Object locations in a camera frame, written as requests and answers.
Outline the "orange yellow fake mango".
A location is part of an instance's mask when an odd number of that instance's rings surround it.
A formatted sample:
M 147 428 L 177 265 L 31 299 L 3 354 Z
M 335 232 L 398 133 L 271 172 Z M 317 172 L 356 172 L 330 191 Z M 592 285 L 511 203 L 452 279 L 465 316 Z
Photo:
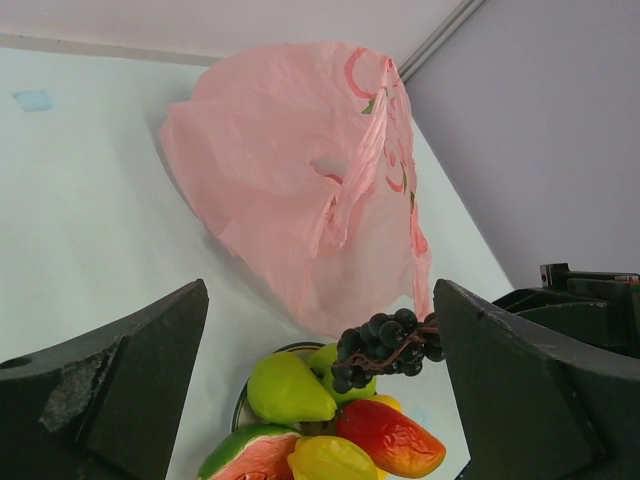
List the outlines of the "orange yellow fake mango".
M 390 395 L 376 394 L 373 397 L 371 397 L 371 400 L 384 404 L 400 413 L 403 412 L 403 407 L 401 403 Z

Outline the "black fake grapes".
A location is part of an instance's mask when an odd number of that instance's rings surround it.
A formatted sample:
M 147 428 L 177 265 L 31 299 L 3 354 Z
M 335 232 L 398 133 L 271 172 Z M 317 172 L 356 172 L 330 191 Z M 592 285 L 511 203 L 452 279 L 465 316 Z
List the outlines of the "black fake grapes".
M 361 326 L 345 330 L 337 347 L 335 367 L 359 367 L 374 379 L 398 374 L 414 377 L 426 360 L 439 363 L 445 358 L 436 315 L 420 320 L 408 308 L 377 313 Z

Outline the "red watermelon slice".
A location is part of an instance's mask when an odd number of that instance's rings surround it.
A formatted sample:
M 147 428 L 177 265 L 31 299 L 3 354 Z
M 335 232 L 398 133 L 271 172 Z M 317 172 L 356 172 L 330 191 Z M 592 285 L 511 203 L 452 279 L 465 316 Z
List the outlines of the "red watermelon slice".
M 206 457 L 197 479 L 292 479 L 287 457 L 300 438 L 280 425 L 239 427 Z

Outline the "red fake mango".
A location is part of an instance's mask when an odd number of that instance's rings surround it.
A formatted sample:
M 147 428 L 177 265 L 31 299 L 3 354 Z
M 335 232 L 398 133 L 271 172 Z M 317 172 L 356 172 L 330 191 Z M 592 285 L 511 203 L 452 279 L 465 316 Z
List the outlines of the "red fake mango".
M 446 447 L 420 424 L 383 403 L 359 399 L 338 416 L 335 432 L 395 476 L 418 479 L 434 472 L 446 457 Z

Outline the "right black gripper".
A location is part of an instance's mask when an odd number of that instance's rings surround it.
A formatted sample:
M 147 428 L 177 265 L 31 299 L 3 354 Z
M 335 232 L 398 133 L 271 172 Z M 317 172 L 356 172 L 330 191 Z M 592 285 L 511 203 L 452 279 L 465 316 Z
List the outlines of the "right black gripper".
M 557 333 L 617 354 L 639 356 L 639 275 L 540 267 L 541 286 L 514 290 L 494 304 Z

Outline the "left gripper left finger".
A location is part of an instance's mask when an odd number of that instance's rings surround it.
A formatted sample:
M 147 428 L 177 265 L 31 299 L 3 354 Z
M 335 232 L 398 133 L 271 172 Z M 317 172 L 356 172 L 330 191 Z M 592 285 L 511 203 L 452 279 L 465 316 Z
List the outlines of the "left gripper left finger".
M 122 319 L 2 362 L 2 478 L 165 478 L 208 304 L 197 279 Z

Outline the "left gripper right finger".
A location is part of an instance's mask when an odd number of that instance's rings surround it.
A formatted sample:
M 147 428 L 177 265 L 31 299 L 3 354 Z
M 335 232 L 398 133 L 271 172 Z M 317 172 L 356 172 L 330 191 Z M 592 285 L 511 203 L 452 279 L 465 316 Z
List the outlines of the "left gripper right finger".
M 607 351 L 439 281 L 434 306 L 468 479 L 635 479 L 639 356 Z

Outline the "yellow fake starfruit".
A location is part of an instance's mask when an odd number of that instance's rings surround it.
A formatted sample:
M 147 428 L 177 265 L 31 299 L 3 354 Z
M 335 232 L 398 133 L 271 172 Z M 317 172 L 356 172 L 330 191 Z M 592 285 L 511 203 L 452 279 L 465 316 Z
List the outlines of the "yellow fake starfruit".
M 295 479 L 376 480 L 371 457 L 353 442 L 336 436 L 303 437 L 287 463 Z

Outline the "green fake pear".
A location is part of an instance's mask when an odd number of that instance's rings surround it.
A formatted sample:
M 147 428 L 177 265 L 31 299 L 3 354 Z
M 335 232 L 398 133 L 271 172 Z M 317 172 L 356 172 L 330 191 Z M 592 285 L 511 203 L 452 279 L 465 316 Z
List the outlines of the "green fake pear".
M 247 399 L 262 420 L 282 425 L 325 422 L 337 405 L 306 363 L 281 351 L 261 359 L 247 382 Z

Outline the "pink plastic bag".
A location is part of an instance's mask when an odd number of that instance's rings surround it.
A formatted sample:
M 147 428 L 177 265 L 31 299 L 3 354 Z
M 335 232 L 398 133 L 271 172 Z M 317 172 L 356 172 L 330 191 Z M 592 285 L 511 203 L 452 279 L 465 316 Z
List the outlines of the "pink plastic bag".
M 430 312 L 411 106 L 390 56 L 338 41 L 241 52 L 170 105 L 159 137 L 195 215 L 300 325 L 336 337 L 401 297 Z

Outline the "green fake guava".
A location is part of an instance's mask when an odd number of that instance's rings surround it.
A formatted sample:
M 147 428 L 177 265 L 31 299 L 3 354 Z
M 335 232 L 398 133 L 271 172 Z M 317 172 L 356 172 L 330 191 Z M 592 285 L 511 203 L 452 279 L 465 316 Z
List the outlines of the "green fake guava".
M 357 399 L 372 398 L 376 380 L 359 367 L 335 367 L 338 356 L 337 344 L 330 343 L 312 353 L 306 363 L 339 408 Z

